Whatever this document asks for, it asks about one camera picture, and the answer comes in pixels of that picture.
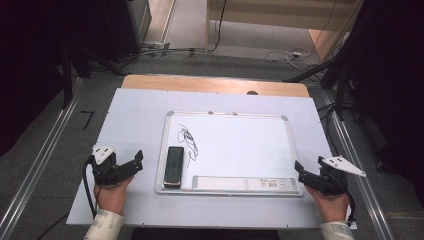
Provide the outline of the metal floor rail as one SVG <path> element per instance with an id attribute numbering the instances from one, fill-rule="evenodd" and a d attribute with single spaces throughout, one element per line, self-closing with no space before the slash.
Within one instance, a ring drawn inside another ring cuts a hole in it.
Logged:
<path id="1" fill-rule="evenodd" d="M 74 95 L 65 109 L 61 109 L 49 134 L 47 135 L 42 147 L 38 151 L 37 156 L 32 162 L 23 182 L 19 185 L 15 194 L 11 198 L 5 213 L 0 221 L 0 240 L 9 240 L 22 212 L 28 203 L 31 194 L 33 193 L 36 184 L 38 183 L 49 159 L 54 151 L 57 142 L 59 141 L 62 132 L 68 123 L 73 110 L 80 98 L 81 90 L 84 86 L 84 79 L 78 77 L 72 90 Z"/>
<path id="2" fill-rule="evenodd" d="M 330 122 L 337 134 L 337 136 L 332 136 L 330 131 L 328 131 L 328 139 L 330 140 L 333 149 L 337 150 L 339 153 L 344 153 L 351 163 L 362 168 L 361 159 L 351 140 L 351 136 L 348 133 L 346 123 L 341 121 L 335 112 L 330 114 Z M 369 175 L 366 177 L 354 176 L 353 179 L 357 184 L 357 188 L 360 192 L 367 214 L 370 217 L 378 239 L 395 240 L 388 221 L 384 216 L 384 211 L 381 208 L 377 195 L 374 193 L 374 189 L 371 186 Z"/>

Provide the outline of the beige wooden shelf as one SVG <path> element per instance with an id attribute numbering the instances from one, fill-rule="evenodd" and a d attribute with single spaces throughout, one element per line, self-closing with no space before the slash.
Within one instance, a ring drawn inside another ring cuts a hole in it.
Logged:
<path id="1" fill-rule="evenodd" d="M 204 49 L 209 51 L 210 21 L 308 29 L 319 59 L 350 32 L 364 0 L 207 0 Z"/>

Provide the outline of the person's left hand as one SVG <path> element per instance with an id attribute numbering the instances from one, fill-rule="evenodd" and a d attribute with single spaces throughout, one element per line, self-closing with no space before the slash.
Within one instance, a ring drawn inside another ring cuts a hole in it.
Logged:
<path id="1" fill-rule="evenodd" d="M 133 176 L 123 180 L 118 185 L 112 187 L 100 187 L 96 185 L 93 189 L 97 197 L 97 203 L 100 209 L 124 215 L 124 207 L 127 196 L 127 188 L 132 182 Z"/>

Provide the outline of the white whiteboard with metal frame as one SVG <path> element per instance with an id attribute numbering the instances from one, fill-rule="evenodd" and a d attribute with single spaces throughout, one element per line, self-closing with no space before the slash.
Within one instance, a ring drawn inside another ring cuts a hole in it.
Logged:
<path id="1" fill-rule="evenodd" d="M 184 148 L 180 188 L 163 184 L 168 148 Z M 159 194 L 300 197 L 296 149 L 283 115 L 177 112 L 166 115 L 155 190 Z M 294 178 L 298 194 L 193 190 L 194 176 Z"/>

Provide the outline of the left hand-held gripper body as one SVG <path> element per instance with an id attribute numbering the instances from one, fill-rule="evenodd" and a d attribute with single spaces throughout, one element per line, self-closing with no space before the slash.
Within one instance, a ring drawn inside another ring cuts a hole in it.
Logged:
<path id="1" fill-rule="evenodd" d="M 115 168 L 119 166 L 117 163 L 115 165 L 110 165 L 107 162 L 107 157 L 115 152 L 114 147 L 98 147 L 94 146 L 92 149 L 91 155 L 91 165 L 92 173 L 97 185 L 103 186 L 114 186 L 119 184 L 125 179 L 116 179 Z"/>

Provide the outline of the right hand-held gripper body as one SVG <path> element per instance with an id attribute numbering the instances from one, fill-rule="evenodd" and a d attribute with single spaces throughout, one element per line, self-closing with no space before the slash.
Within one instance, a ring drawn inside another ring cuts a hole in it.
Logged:
<path id="1" fill-rule="evenodd" d="M 320 168 L 320 187 L 318 191 L 325 196 L 340 195 L 347 191 L 346 174 L 365 177 L 366 173 L 342 156 L 325 158 L 329 169 Z"/>

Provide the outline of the wooden table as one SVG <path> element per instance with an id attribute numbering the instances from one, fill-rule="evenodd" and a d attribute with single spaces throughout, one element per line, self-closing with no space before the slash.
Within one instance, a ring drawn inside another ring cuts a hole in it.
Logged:
<path id="1" fill-rule="evenodd" d="M 266 82 L 237 78 L 128 75 L 124 78 L 121 87 L 228 94 L 246 94 L 253 90 L 261 96 L 310 97 L 307 87 L 302 83 Z"/>

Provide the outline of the black whiteboard eraser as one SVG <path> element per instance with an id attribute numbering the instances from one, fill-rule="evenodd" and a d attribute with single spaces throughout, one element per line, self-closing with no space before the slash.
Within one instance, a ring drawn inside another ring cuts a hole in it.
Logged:
<path id="1" fill-rule="evenodd" d="M 168 148 L 166 168 L 163 184 L 165 188 L 180 188 L 182 165 L 184 162 L 184 148 L 170 146 Z"/>

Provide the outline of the person's right hand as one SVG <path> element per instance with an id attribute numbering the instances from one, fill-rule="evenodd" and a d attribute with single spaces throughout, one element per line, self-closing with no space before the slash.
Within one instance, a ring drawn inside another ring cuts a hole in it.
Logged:
<path id="1" fill-rule="evenodd" d="M 349 198 L 346 194 L 325 196 L 319 191 L 306 187 L 308 193 L 314 199 L 320 217 L 324 223 L 333 221 L 345 221 Z"/>

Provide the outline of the white label strip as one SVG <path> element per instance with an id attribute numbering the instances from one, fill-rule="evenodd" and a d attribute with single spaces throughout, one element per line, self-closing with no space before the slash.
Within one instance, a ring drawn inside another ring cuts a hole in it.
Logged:
<path id="1" fill-rule="evenodd" d="M 240 193 L 299 193 L 299 187 L 294 178 L 194 176 L 192 189 Z"/>

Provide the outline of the black metal stand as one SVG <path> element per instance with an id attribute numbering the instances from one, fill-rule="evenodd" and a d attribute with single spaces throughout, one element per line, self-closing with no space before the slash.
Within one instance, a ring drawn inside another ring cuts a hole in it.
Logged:
<path id="1" fill-rule="evenodd" d="M 343 101 L 344 101 L 344 92 L 345 87 L 348 82 L 348 66 L 346 65 L 347 56 L 344 50 L 339 51 L 334 57 L 330 60 L 325 61 L 324 63 L 314 66 L 312 69 L 307 70 L 305 73 L 302 73 L 296 77 L 286 79 L 285 83 L 298 83 L 322 70 L 326 70 L 324 77 L 321 80 L 322 89 L 330 89 L 334 84 L 337 84 L 335 110 L 340 121 L 344 120 L 343 117 Z"/>
<path id="2" fill-rule="evenodd" d="M 61 45 L 62 53 L 62 75 L 63 75 L 63 91 L 64 99 L 62 108 L 65 109 L 73 99 L 71 66 L 81 77 L 89 78 L 92 69 L 87 62 L 87 59 L 92 59 L 113 73 L 126 76 L 126 73 L 109 63 L 106 59 L 100 57 L 93 51 L 89 50 L 79 42 L 64 43 Z"/>

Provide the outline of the dark curtain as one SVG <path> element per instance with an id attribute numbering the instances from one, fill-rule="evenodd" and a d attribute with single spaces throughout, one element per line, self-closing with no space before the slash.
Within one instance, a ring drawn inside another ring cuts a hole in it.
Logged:
<path id="1" fill-rule="evenodd" d="M 353 95 L 384 138 L 377 155 L 424 205 L 424 0 L 365 0 L 352 35 Z"/>
<path id="2" fill-rule="evenodd" d="M 93 0 L 0 0 L 0 157 L 63 90 L 61 45 L 77 42 Z"/>

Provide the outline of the white table cover board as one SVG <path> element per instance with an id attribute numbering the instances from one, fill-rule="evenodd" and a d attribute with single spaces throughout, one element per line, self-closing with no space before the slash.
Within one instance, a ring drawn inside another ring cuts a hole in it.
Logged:
<path id="1" fill-rule="evenodd" d="M 120 88 L 97 143 L 113 146 L 124 163 L 141 150 L 144 169 L 128 189 L 126 222 L 143 227 L 316 228 L 321 219 L 310 195 L 300 197 L 159 194 L 155 190 L 168 112 L 283 115 L 291 127 L 297 160 L 318 172 L 331 152 L 312 99 Z"/>

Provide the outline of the grey power strip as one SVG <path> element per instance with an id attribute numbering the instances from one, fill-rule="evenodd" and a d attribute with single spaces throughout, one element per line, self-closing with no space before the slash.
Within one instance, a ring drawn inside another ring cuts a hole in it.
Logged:
<path id="1" fill-rule="evenodd" d="M 156 55 L 162 54 L 166 56 L 170 52 L 169 44 L 162 43 L 143 43 L 139 55 Z"/>

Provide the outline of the black cabinet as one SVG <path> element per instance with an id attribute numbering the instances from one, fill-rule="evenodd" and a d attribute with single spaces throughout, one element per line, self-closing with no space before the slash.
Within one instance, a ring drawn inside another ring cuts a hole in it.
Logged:
<path id="1" fill-rule="evenodd" d="M 149 0 L 103 0 L 112 37 L 111 60 L 140 52 L 152 21 Z"/>

